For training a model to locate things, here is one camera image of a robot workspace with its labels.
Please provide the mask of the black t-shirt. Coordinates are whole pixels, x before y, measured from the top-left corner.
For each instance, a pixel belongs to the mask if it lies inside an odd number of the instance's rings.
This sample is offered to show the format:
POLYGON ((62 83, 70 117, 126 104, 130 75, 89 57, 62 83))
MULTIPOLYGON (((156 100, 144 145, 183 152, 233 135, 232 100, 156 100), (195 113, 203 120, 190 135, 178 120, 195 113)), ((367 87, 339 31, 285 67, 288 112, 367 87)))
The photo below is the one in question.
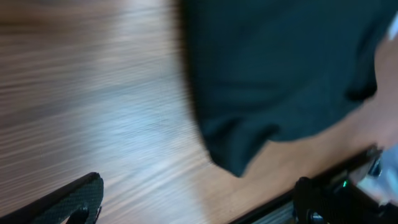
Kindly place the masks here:
POLYGON ((377 91, 396 0, 189 0, 181 14, 211 160, 241 177, 267 141, 329 128, 377 91))

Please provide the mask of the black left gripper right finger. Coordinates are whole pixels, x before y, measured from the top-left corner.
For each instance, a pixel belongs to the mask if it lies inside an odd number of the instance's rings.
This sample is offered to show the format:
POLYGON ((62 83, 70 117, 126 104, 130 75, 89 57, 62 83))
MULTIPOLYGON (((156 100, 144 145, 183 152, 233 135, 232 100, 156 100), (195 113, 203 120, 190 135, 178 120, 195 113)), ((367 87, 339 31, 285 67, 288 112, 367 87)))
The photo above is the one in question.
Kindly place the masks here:
POLYGON ((321 186, 302 177, 294 187, 293 201, 299 223, 316 223, 313 214, 331 224, 394 224, 394 206, 379 205, 347 180, 321 186))

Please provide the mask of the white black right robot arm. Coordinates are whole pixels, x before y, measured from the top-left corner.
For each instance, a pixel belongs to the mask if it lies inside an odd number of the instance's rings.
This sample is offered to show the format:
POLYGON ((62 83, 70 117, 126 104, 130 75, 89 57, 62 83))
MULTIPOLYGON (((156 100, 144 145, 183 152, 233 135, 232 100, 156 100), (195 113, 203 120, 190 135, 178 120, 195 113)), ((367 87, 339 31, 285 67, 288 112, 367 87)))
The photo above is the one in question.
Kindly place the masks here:
POLYGON ((339 163, 331 179, 331 196, 340 208, 378 218, 397 215, 397 174, 390 155, 372 144, 339 163))

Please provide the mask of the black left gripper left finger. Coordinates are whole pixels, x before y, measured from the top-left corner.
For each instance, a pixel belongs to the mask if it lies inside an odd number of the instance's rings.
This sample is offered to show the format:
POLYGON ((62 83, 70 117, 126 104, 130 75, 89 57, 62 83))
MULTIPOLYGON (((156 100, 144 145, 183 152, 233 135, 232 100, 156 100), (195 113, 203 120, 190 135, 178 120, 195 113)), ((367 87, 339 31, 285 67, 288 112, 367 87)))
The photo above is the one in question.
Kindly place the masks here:
POLYGON ((40 199, 1 217, 1 224, 95 224, 101 212, 104 182, 90 172, 40 199))

